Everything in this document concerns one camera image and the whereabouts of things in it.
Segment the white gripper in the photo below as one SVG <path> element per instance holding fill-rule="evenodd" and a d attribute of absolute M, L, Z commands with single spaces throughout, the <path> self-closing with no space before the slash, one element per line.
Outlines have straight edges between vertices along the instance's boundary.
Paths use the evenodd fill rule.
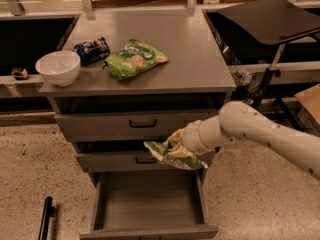
<path fill-rule="evenodd" d="M 169 138 L 169 142 L 179 143 L 168 150 L 168 154 L 176 158 L 191 157 L 193 153 L 197 156 L 204 155 L 213 150 L 209 147 L 201 136 L 201 122 L 194 121 L 189 123 L 184 129 L 176 130 Z"/>

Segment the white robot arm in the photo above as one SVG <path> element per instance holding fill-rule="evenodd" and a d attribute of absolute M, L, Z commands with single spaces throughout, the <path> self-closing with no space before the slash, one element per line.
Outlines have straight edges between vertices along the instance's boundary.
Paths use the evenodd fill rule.
<path fill-rule="evenodd" d="M 320 138 L 277 124 L 243 102 L 228 102 L 216 116 L 197 120 L 172 135 L 169 154 L 183 158 L 247 139 L 276 152 L 320 179 Z"/>

